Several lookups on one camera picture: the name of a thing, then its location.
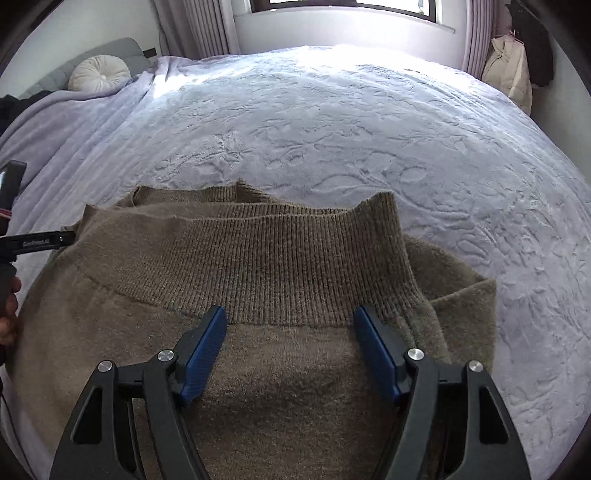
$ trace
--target window sill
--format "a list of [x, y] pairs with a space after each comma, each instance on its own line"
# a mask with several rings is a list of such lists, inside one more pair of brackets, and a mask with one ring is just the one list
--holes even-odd
[[447, 33], [451, 33], [452, 35], [456, 33], [456, 29], [452, 28], [452, 27], [448, 27], [446, 25], [441, 25], [438, 23], [434, 23], [431, 22], [429, 20], [424, 20], [422, 18], [417, 18], [417, 17], [413, 17], [412, 15], [405, 15], [405, 14], [401, 14], [398, 12], [391, 12], [389, 10], [379, 10], [376, 8], [368, 8], [368, 7], [290, 7], [290, 8], [274, 8], [272, 10], [265, 10], [262, 12], [255, 12], [255, 13], [248, 13], [248, 14], [243, 14], [243, 15], [276, 15], [280, 12], [293, 12], [293, 11], [313, 11], [313, 12], [318, 12], [318, 11], [340, 11], [340, 12], [350, 12], [352, 9], [355, 10], [359, 10], [360, 12], [363, 13], [370, 13], [370, 14], [377, 14], [377, 15], [393, 15], [395, 17], [398, 18], [403, 18], [405, 20], [411, 21], [411, 22], [419, 22], [420, 24], [427, 24], [432, 26], [433, 28], [436, 28], [438, 30], [442, 30], [445, 31]]

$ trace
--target human hand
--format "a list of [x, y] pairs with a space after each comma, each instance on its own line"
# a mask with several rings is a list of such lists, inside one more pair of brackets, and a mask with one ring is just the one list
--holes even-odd
[[6, 315], [0, 317], [0, 345], [12, 345], [18, 334], [17, 309], [18, 300], [15, 295], [22, 287], [21, 280], [14, 277], [12, 281], [12, 293], [6, 300]]

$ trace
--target window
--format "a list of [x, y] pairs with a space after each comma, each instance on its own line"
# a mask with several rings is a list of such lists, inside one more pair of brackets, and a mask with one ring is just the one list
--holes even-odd
[[389, 10], [435, 22], [436, 0], [251, 0], [252, 11], [291, 7], [366, 7]]

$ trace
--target lavender plush blanket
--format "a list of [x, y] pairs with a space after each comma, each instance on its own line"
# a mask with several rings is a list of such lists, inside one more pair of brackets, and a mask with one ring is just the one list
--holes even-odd
[[[0, 138], [0, 165], [11, 158], [28, 163], [13, 234], [72, 224], [138, 184], [243, 178], [342, 207], [392, 190], [405, 231], [498, 281], [493, 377], [534, 479], [591, 411], [591, 190], [532, 120], [464, 73], [352, 47], [167, 57], [118, 92], [39, 101]], [[46, 258], [17, 262], [23, 295]], [[46, 478], [50, 459], [25, 420], [21, 431]]]

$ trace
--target window frame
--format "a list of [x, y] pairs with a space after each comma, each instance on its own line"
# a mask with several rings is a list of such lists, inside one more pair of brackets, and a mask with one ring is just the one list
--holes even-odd
[[410, 12], [408, 10], [401, 10], [399, 8], [384, 7], [383, 5], [372, 5], [359, 3], [355, 0], [294, 0], [290, 2], [281, 2], [272, 4], [270, 0], [250, 0], [252, 13], [265, 12], [269, 10], [279, 10], [281, 8], [294, 8], [294, 7], [364, 7], [372, 8], [374, 10], [386, 10], [388, 12], [396, 12], [403, 15], [409, 15], [411, 17], [421, 18], [422, 20], [428, 20], [436, 23], [437, 16], [435, 12], [437, 0], [425, 0], [429, 3], [429, 14], [423, 15], [416, 12]]

